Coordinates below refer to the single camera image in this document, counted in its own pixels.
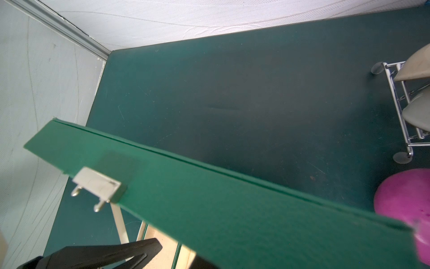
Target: green board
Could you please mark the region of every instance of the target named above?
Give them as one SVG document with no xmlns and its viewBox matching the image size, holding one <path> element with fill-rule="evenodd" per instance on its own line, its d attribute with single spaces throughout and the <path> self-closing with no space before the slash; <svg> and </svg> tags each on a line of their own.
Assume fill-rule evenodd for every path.
<svg viewBox="0 0 430 269">
<path fill-rule="evenodd" d="M 412 229 L 370 212 L 56 119 L 25 148 L 126 184 L 122 208 L 221 268 L 418 268 Z"/>
</svg>

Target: scratch on floor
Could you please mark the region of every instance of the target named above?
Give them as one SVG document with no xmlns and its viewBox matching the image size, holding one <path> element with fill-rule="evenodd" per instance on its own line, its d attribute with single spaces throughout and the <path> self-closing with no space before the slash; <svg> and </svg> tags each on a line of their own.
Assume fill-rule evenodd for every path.
<svg viewBox="0 0 430 269">
<path fill-rule="evenodd" d="M 162 139 L 160 139 L 160 140 L 157 142 L 157 144 L 158 144 L 158 143 L 160 143 L 160 142 L 161 142 L 161 140 L 165 139 L 165 138 L 166 138 L 166 137 L 168 137 L 168 136 L 165 136 L 165 137 L 163 137 Z"/>
<path fill-rule="evenodd" d="M 319 169 L 318 167 L 316 167 L 315 165 L 313 165 L 313 164 L 311 164 L 310 162 L 308 162 L 308 161 L 306 161 L 308 164 L 310 164 L 310 165 L 312 165 L 313 167 L 315 167 L 318 171 L 320 171 L 321 173 L 323 173 L 324 175 L 325 175 L 325 173 L 324 173 L 324 171 L 322 171 L 321 169 Z"/>
<path fill-rule="evenodd" d="M 143 91 L 143 90 L 142 90 L 142 88 L 141 88 L 139 85 L 138 85 L 137 87 L 139 87 L 139 89 L 140 89 L 141 91 Z M 149 95 L 148 95 L 148 94 L 149 94 Z M 145 95 L 149 97 L 151 94 L 150 94 L 150 92 L 148 92 L 148 94 L 146 94 L 146 93 L 145 93 Z"/>
<path fill-rule="evenodd" d="M 124 224 L 124 225 L 125 225 L 125 226 L 127 226 L 127 225 L 129 225 L 130 223 L 135 223 L 135 222 L 142 223 L 142 221 L 137 221 L 137 220 L 135 220 L 135 221 L 131 221 L 131 222 L 129 222 L 129 223 L 126 223 L 126 224 Z"/>
<path fill-rule="evenodd" d="M 125 118 L 124 118 L 124 116 L 123 116 L 123 113 L 121 112 L 120 106 L 118 106 L 118 110 L 120 111 L 120 113 L 121 113 L 121 117 L 123 117 L 123 120 L 125 120 Z"/>
<path fill-rule="evenodd" d="M 115 223 L 112 224 L 111 235 L 112 235 L 112 231 L 114 230 L 114 225 L 115 225 Z"/>
</svg>

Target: white wall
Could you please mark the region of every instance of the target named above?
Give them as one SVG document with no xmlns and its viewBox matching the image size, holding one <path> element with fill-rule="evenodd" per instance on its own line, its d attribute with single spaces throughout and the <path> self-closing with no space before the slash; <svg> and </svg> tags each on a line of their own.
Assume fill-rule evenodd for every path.
<svg viewBox="0 0 430 269">
<path fill-rule="evenodd" d="M 104 62 L 0 0 L 3 268 L 42 255 L 67 176 L 23 149 L 53 117 L 86 124 Z"/>
<path fill-rule="evenodd" d="M 425 0 L 40 0 L 110 50 L 401 9 Z"/>
</svg>

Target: dark green floor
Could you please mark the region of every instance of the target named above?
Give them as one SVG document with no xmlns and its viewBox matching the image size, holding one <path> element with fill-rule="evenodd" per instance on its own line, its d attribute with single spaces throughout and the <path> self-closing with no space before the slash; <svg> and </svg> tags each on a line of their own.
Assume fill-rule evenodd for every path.
<svg viewBox="0 0 430 269">
<path fill-rule="evenodd" d="M 382 180 L 430 167 L 430 149 L 394 163 L 399 122 L 369 70 L 430 43 L 429 25 L 430 9 L 413 8 L 114 51 L 87 126 L 373 210 Z M 96 198 L 72 188 L 45 253 L 119 243 L 110 209 L 93 213 Z"/>
</svg>

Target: metal rack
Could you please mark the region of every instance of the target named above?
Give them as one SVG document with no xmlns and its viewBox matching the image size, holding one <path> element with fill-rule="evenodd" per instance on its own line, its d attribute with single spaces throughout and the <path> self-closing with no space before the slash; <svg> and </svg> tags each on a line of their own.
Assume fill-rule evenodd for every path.
<svg viewBox="0 0 430 269">
<path fill-rule="evenodd" d="M 400 105 L 400 101 L 404 99 L 409 104 L 411 102 L 411 96 L 413 94 L 420 92 L 422 89 L 430 86 L 430 82 L 419 87 L 418 89 L 415 89 L 413 91 L 408 91 L 405 81 L 399 81 L 398 83 L 402 86 L 404 95 L 401 97 L 398 97 L 397 91 L 396 91 L 396 85 L 394 83 L 394 77 L 402 68 L 402 65 L 404 63 L 405 62 L 395 62 L 395 63 L 388 64 L 386 62 L 378 62 L 375 65 L 373 65 L 370 71 L 372 74 L 375 74 L 375 75 L 385 72 L 387 76 L 388 84 L 391 90 L 391 95 L 393 96 L 394 105 L 396 107 L 397 116 L 399 118 L 400 126 L 402 128 L 403 138 L 405 139 L 406 149 L 407 149 L 407 152 L 397 152 L 396 154 L 393 155 L 393 160 L 399 164 L 407 164 L 410 161 L 412 161 L 412 157 L 414 156 L 413 147 L 430 146 L 430 142 L 412 142 L 413 139 L 425 139 L 427 136 L 430 135 L 430 133 L 426 133 L 420 128 L 415 127 L 417 134 L 410 136 L 408 133 L 406 122 L 402 117 L 402 107 Z"/>
</svg>

